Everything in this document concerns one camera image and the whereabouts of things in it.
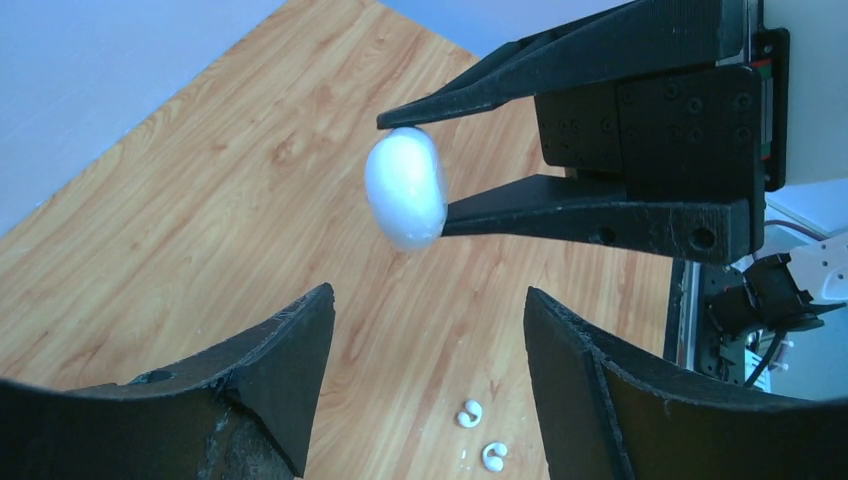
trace screw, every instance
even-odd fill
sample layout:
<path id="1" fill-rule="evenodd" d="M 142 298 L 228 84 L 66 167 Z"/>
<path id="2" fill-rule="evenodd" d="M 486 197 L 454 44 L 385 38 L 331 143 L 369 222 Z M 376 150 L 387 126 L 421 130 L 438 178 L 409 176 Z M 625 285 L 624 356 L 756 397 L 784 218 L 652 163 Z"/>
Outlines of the screw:
<path id="1" fill-rule="evenodd" d="M 745 112 L 751 108 L 751 95 L 746 92 L 741 92 L 733 99 L 733 110 L 736 112 Z"/>
<path id="2" fill-rule="evenodd" d="M 704 140 L 704 131 L 700 128 L 693 128 L 689 131 L 689 143 L 701 143 Z"/>
<path id="3" fill-rule="evenodd" d="M 701 101 L 698 97 L 692 97 L 689 101 L 686 102 L 686 109 L 689 110 L 689 113 L 692 115 L 697 115 L 701 113 L 701 110 L 704 108 L 704 102 Z"/>
<path id="4" fill-rule="evenodd" d="M 739 127 L 733 132 L 733 138 L 737 143 L 748 143 L 751 141 L 751 129 L 748 127 Z"/>
<path id="5" fill-rule="evenodd" d="M 680 87 L 676 83 L 669 83 L 665 86 L 665 99 L 674 100 L 680 95 Z"/>

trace white foam object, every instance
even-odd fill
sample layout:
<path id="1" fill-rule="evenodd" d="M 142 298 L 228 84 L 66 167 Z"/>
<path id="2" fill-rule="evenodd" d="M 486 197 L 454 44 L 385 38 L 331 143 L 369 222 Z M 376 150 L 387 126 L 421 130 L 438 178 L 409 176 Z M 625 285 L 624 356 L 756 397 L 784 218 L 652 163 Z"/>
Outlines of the white foam object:
<path id="1" fill-rule="evenodd" d="M 465 411 L 456 415 L 456 422 L 464 428 L 474 428 L 483 418 L 483 406 L 476 400 L 465 402 Z"/>
<path id="2" fill-rule="evenodd" d="M 435 142 L 424 130 L 403 127 L 377 143 L 365 165 L 371 213 L 396 248 L 426 248 L 442 234 L 448 186 Z"/>
<path id="3" fill-rule="evenodd" d="M 506 445 L 501 442 L 492 442 L 483 448 L 483 466 L 490 472 L 503 470 L 503 458 L 506 457 Z"/>

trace wood grain surface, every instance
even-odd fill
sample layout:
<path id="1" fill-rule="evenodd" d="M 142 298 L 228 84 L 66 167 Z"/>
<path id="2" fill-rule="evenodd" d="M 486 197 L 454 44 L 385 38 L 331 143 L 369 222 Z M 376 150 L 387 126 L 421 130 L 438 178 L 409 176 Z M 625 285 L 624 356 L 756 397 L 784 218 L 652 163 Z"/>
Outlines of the wood grain surface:
<path id="1" fill-rule="evenodd" d="M 523 345 L 528 286 L 654 353 L 669 260 L 506 236 L 402 254 L 365 201 L 375 116 L 471 55 L 374 1 L 290 0 L 0 240 L 0 374 L 126 382 L 310 288 L 336 331 L 308 480 L 499 478 L 547 467 Z M 428 126 L 452 199 L 535 172 L 531 100 Z M 466 398 L 485 408 L 456 426 Z"/>

